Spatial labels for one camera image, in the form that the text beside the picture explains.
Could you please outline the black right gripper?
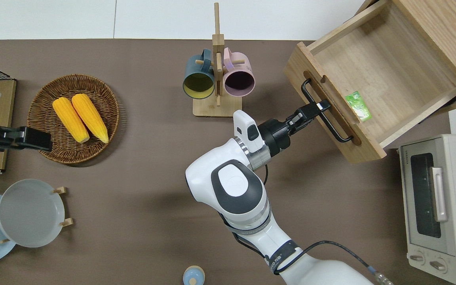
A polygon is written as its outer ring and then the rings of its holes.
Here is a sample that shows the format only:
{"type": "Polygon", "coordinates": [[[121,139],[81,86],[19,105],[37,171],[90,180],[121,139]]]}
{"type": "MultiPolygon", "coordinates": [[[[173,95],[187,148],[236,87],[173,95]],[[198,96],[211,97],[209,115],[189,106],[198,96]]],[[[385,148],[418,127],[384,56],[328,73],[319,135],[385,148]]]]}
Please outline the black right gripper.
{"type": "Polygon", "coordinates": [[[284,122],[277,119],[269,119],[258,125],[258,131],[261,134],[265,145],[268,147],[271,157],[282,152],[290,146],[290,137],[302,130],[315,117],[331,108],[329,101],[320,101],[319,103],[309,103],[296,110],[296,115],[291,115],[284,122]]]}

